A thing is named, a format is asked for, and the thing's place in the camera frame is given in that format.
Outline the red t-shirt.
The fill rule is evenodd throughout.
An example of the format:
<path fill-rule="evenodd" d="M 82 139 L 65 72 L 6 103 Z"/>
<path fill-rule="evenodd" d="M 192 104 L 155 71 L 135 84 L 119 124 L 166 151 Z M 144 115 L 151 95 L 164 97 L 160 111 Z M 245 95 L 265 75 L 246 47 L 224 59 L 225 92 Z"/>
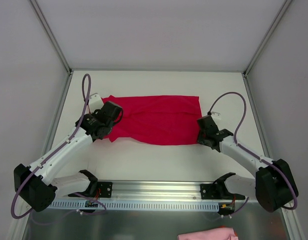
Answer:
<path fill-rule="evenodd" d="M 102 100 L 123 109 L 122 120 L 108 136 L 159 146 L 195 145 L 199 133 L 197 120 L 202 117 L 198 96 L 153 95 L 115 97 Z"/>

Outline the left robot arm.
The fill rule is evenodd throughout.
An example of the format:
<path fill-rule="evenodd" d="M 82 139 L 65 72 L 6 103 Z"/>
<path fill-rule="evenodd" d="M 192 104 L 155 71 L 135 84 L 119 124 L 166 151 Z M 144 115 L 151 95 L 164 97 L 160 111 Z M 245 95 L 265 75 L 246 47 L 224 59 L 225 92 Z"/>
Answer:
<path fill-rule="evenodd" d="M 57 174 L 79 151 L 108 136 L 122 117 L 122 107 L 111 101 L 81 116 L 59 145 L 29 166 L 19 164 L 14 169 L 15 192 L 36 212 L 45 210 L 56 197 L 95 196 L 98 179 L 88 170 L 67 177 Z"/>

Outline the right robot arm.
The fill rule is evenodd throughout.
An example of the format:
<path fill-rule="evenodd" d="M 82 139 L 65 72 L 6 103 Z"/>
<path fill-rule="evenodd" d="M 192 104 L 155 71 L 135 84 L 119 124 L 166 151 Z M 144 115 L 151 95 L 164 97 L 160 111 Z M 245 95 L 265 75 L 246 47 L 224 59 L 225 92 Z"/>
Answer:
<path fill-rule="evenodd" d="M 203 198 L 216 194 L 222 199 L 230 199 L 238 194 L 256 199 L 260 206 L 270 213 L 280 208 L 297 208 L 299 191 L 285 160 L 273 160 L 256 154 L 239 143 L 236 133 L 219 129 L 210 115 L 198 119 L 197 123 L 199 144 L 232 158 L 252 175 L 248 178 L 229 172 L 203 190 Z"/>

